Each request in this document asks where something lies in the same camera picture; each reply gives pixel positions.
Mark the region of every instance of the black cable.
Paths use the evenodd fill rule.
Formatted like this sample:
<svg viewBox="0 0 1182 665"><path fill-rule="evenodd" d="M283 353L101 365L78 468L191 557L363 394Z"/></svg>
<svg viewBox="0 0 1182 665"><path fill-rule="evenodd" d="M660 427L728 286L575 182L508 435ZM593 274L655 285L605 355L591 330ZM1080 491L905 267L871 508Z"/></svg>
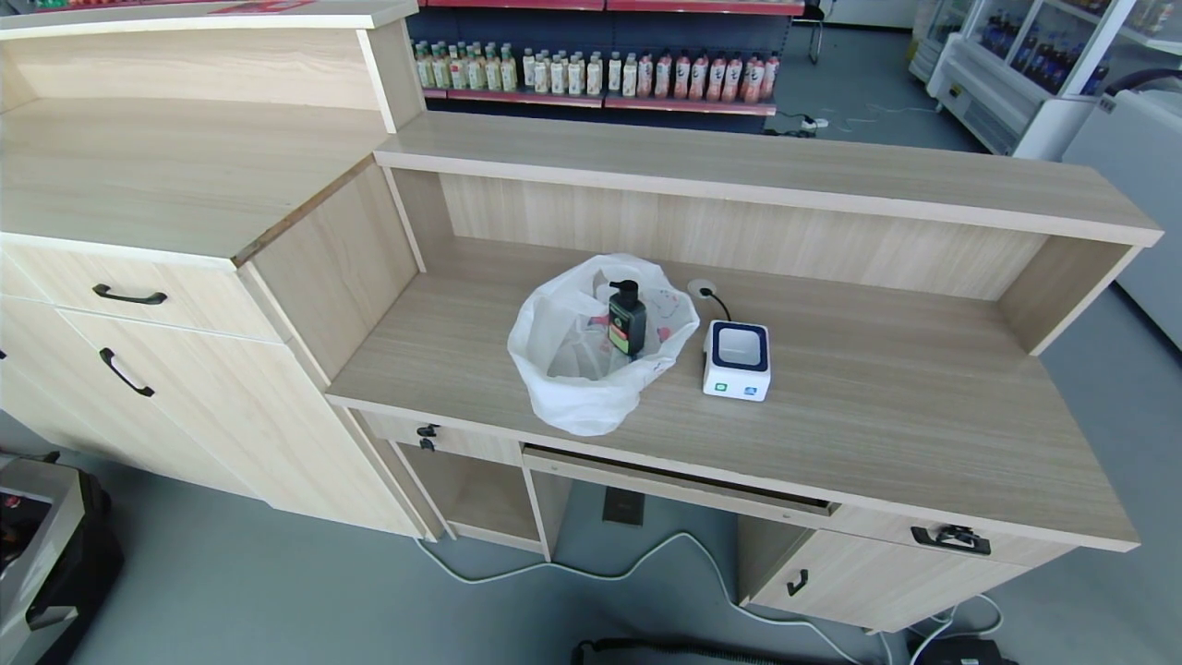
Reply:
<svg viewBox="0 0 1182 665"><path fill-rule="evenodd" d="M709 296L714 298L715 300L717 300L720 305L722 305L722 311L727 312L727 320L734 320L733 318L730 318L730 309L729 309L729 308L727 308L727 304L722 301L722 298L720 298L720 296L715 295L715 294L714 294L714 291L710 291L710 292L709 292L709 293L707 293L707 294L708 294Z"/></svg>

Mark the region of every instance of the cabinet door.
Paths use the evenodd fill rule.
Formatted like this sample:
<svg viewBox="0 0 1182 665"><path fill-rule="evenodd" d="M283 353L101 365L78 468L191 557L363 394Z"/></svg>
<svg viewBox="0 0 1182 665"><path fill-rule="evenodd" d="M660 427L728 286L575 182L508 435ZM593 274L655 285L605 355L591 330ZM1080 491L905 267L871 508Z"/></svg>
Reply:
<svg viewBox="0 0 1182 665"><path fill-rule="evenodd" d="M282 345L71 311L96 348L274 508L421 536Z"/></svg>
<svg viewBox="0 0 1182 665"><path fill-rule="evenodd" d="M740 560L752 554L742 550L747 526L740 522ZM749 602L894 632L1027 571L987 558L801 532Z"/></svg>
<svg viewBox="0 0 1182 665"><path fill-rule="evenodd" d="M6 296L0 318L0 350L7 356L2 361L5 410L31 430L51 432L52 443L154 474L252 496L151 398L125 386L51 305ZM34 393L13 395L27 386L35 386L52 405ZM60 410L60 418L47 410Z"/></svg>

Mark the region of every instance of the wood grain surface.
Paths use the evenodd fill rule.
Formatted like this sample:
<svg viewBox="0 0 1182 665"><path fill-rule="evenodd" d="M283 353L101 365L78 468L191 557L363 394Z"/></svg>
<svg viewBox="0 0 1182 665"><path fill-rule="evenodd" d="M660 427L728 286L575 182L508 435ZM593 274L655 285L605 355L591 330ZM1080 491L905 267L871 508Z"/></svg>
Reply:
<svg viewBox="0 0 1182 665"><path fill-rule="evenodd" d="M282 12L217 13L217 9L238 5L241 2L135 5L0 17L0 40L227 28L368 30L418 11L414 0L350 0L310 2Z"/></svg>
<svg viewBox="0 0 1182 665"><path fill-rule="evenodd" d="M59 428L70 420L85 424L84 430L70 438L87 443L91 449L87 452L99 452L170 478L254 496L248 483L217 455L195 442L189 431L177 426L156 402L124 386L99 358L102 347L90 345L53 306L0 299L0 348L8 354L4 360L6 369L24 374L52 397L64 413ZM126 371L124 360L116 351L112 363L121 371ZM0 405L5 411L8 411L7 392L14 387L5 386L6 402ZM18 420L28 413L20 398L13 409L11 413ZM34 418L30 428L35 424ZM91 432L99 438L91 439Z"/></svg>
<svg viewBox="0 0 1182 665"><path fill-rule="evenodd" d="M61 306L182 327L228 332L232 335L278 343L278 332L259 311L238 276L229 270L190 265L113 257L24 243L9 235L5 253ZM161 292L158 305L103 298L93 287L106 283L111 293L143 298Z"/></svg>
<svg viewBox="0 0 1182 665"><path fill-rule="evenodd" d="M456 235L996 300L1045 235L545 182L441 176Z"/></svg>
<svg viewBox="0 0 1182 665"><path fill-rule="evenodd" d="M112 33L22 39L5 47L41 98L143 97L378 110L352 30Z"/></svg>
<svg viewBox="0 0 1182 665"><path fill-rule="evenodd" d="M221 259L385 136L377 111L241 102L38 99L4 119L5 233Z"/></svg>
<svg viewBox="0 0 1182 665"><path fill-rule="evenodd" d="M357 39L385 130L394 133L427 110L407 22L358 30Z"/></svg>
<svg viewBox="0 0 1182 665"><path fill-rule="evenodd" d="M420 535L282 345L64 315L91 346L113 350L123 370L155 389L156 408L273 508Z"/></svg>
<svg viewBox="0 0 1182 665"><path fill-rule="evenodd" d="M1130 245L1162 233L1090 168L947 150L427 111L375 155L394 168Z"/></svg>
<svg viewBox="0 0 1182 665"><path fill-rule="evenodd" d="M402 454L457 536L468 528L469 537L541 554L538 526L520 468L424 451L417 445L402 446Z"/></svg>
<svg viewBox="0 0 1182 665"><path fill-rule="evenodd" d="M1022 348L1039 356L1066 330L1141 247L1052 237L998 304Z"/></svg>
<svg viewBox="0 0 1182 665"><path fill-rule="evenodd" d="M786 585L808 582L794 596ZM751 601L895 632L1017 578L1027 568L983 558L814 532Z"/></svg>
<svg viewBox="0 0 1182 665"><path fill-rule="evenodd" d="M418 272L372 162L251 261L329 380Z"/></svg>
<svg viewBox="0 0 1182 665"><path fill-rule="evenodd" d="M566 515L566 501L571 497L573 481L561 476L552 476L522 468L525 487L530 493L530 504L533 507L538 534L541 536L541 555L546 561L554 560L558 549L558 534L563 529L563 517Z"/></svg>
<svg viewBox="0 0 1182 665"><path fill-rule="evenodd" d="M533 415L505 345L530 292L589 254L470 239L452 252L411 281L330 399L900 515L1136 546L1066 405L994 302L665 262L674 283L709 278L739 320L771 327L768 399L702 395L700 330L618 430L578 438ZM697 306L704 320L721 313Z"/></svg>
<svg viewBox="0 0 1182 665"><path fill-rule="evenodd" d="M0 247L0 293L28 300L50 301L45 291L33 282L33 279L17 265L17 261L8 256L8 252L2 247Z"/></svg>

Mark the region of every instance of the beverage bottle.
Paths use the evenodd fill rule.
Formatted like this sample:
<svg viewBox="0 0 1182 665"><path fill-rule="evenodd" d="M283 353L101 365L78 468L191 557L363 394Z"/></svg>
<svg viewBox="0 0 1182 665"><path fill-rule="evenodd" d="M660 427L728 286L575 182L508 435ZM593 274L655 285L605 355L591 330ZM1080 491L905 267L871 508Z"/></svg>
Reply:
<svg viewBox="0 0 1182 665"><path fill-rule="evenodd" d="M1047 41L1043 41L1034 47L1034 56L1031 57L1031 64L1026 66L1025 72L1026 78L1038 83L1039 85L1043 84L1043 70L1046 67L1047 56L1050 56L1051 51L1054 50L1054 47L1051 46L1051 41L1054 39L1054 33L1048 37L1050 39L1047 39Z"/></svg>
<svg viewBox="0 0 1182 665"><path fill-rule="evenodd" d="M599 52L591 53L591 61L587 63L587 94L599 96L603 92L603 61Z"/></svg>
<svg viewBox="0 0 1182 665"><path fill-rule="evenodd" d="M621 92L624 97L636 97L636 53L629 53L624 61L623 76L621 77Z"/></svg>
<svg viewBox="0 0 1182 665"><path fill-rule="evenodd" d="M619 82L622 79L623 63L619 61L619 51L611 52L611 59L608 60L608 91L619 92Z"/></svg>
<svg viewBox="0 0 1182 665"><path fill-rule="evenodd" d="M669 51L661 54L656 66L656 80L652 82L652 96L664 99L669 96L669 78L673 74L673 56Z"/></svg>
<svg viewBox="0 0 1182 665"><path fill-rule="evenodd" d="M772 51L772 57L764 65L764 83L760 85L759 98L771 99L775 89L775 74L780 73L780 52Z"/></svg>
<svg viewBox="0 0 1182 665"><path fill-rule="evenodd" d="M488 84L489 90L502 90L501 59L496 57L496 50L494 48L493 43L488 43L485 46L485 54L480 58L480 60L485 64L485 66L482 67L485 70L483 83Z"/></svg>
<svg viewBox="0 0 1182 665"><path fill-rule="evenodd" d="M468 87L468 63L465 61L463 57L455 44L447 47L448 59L448 71L452 74L452 87L456 90L463 90Z"/></svg>
<svg viewBox="0 0 1182 665"><path fill-rule="evenodd" d="M723 102L734 102L735 97L739 96L739 84L742 82L742 56L740 53L735 53L730 58L730 61L727 63L725 76L721 99Z"/></svg>
<svg viewBox="0 0 1182 665"><path fill-rule="evenodd" d="M767 66L759 59L759 54L755 54L755 64L751 67L751 74L746 83L748 83L747 91L742 96L742 100L748 104L755 104L760 99L760 91L764 85L764 77L766 76Z"/></svg>
<svg viewBox="0 0 1182 665"><path fill-rule="evenodd" d="M673 96L677 99L684 99L689 96L690 66L689 54L682 50L681 57L677 58L677 64L674 67Z"/></svg>
<svg viewBox="0 0 1182 665"><path fill-rule="evenodd" d="M1097 92L1099 92L1100 83L1103 83L1104 79L1108 77L1109 66L1111 64L1112 60L1110 59L1110 57L1104 56L1104 59L1100 60L1100 66L1096 67L1096 71L1092 72L1092 76L1087 77L1087 83L1084 84L1084 90L1083 90L1084 94L1096 94Z"/></svg>
<svg viewBox="0 0 1182 665"><path fill-rule="evenodd" d="M506 92L517 91L517 59L513 57L513 45L501 45L501 89Z"/></svg>
<svg viewBox="0 0 1182 665"><path fill-rule="evenodd" d="M706 84L706 100L717 102L722 98L722 82L727 76L727 58L722 53L719 53L714 61L710 63L710 79Z"/></svg>
<svg viewBox="0 0 1182 665"><path fill-rule="evenodd" d="M1014 53L1014 60L1009 63L1009 66L1018 71L1026 69L1026 65L1031 61L1031 56L1034 54L1034 48L1038 46L1038 24L1032 25L1030 32L1026 33L1026 39L1022 39L1022 45Z"/></svg>
<svg viewBox="0 0 1182 665"><path fill-rule="evenodd" d="M526 48L521 56L521 80L526 87L533 87L533 48Z"/></svg>
<svg viewBox="0 0 1182 665"><path fill-rule="evenodd" d="M431 71L435 73L435 85L452 87L452 76L448 71L447 56L439 44L431 46Z"/></svg>
<svg viewBox="0 0 1182 665"><path fill-rule="evenodd" d="M636 96L648 97L652 93L652 57L648 53L641 56L641 61L636 65Z"/></svg>
<svg viewBox="0 0 1182 665"><path fill-rule="evenodd" d="M706 94L707 71L710 61L703 51L689 69L689 98L701 99Z"/></svg>
<svg viewBox="0 0 1182 665"><path fill-rule="evenodd" d="M550 92L551 94L566 94L566 66L570 60L564 58L566 51L554 53L554 59L550 61Z"/></svg>
<svg viewBox="0 0 1182 665"><path fill-rule="evenodd" d="M538 53L533 61L533 91L550 92L550 53L546 51Z"/></svg>

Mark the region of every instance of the cabinet handle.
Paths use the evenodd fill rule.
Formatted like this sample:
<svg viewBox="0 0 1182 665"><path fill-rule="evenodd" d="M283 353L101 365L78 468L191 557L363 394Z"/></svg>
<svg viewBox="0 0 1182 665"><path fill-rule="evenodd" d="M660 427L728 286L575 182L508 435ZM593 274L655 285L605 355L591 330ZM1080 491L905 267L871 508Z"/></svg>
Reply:
<svg viewBox="0 0 1182 665"><path fill-rule="evenodd" d="M800 589L805 588L805 585L807 583L808 583L808 569L801 568L800 581L797 583L788 582L788 598L792 598L798 593L800 593Z"/></svg>
<svg viewBox="0 0 1182 665"><path fill-rule="evenodd" d="M155 293L152 293L151 295L148 295L147 298L132 298L130 295L116 295L116 294L111 293L111 287L108 286L106 283L95 283L93 288L91 288L91 289L95 291L95 294L97 294L99 298L106 298L109 300L121 300L121 301L124 301L124 302L136 302L136 304L141 304L141 305L158 305L158 304L161 304L161 302L163 302L164 300L168 299L168 295L165 295L164 293L161 293L160 291L156 291Z"/></svg>
<svg viewBox="0 0 1182 665"><path fill-rule="evenodd" d="M993 554L989 541L978 536L968 527L947 524L936 532L935 539L923 527L911 527L911 537L921 546L939 547L966 554L979 554L981 556Z"/></svg>
<svg viewBox="0 0 1182 665"><path fill-rule="evenodd" d="M111 372L113 372L115 376L118 377L121 382L126 384L132 391L139 393L145 398L150 398L156 395L156 391L152 391L148 386L144 386L143 389L136 389L135 384L128 382L128 378L124 377L123 373L115 367L115 352L112 352L111 350L104 348L103 351L98 352L98 358L103 359L103 363L106 364L106 367L110 367Z"/></svg>

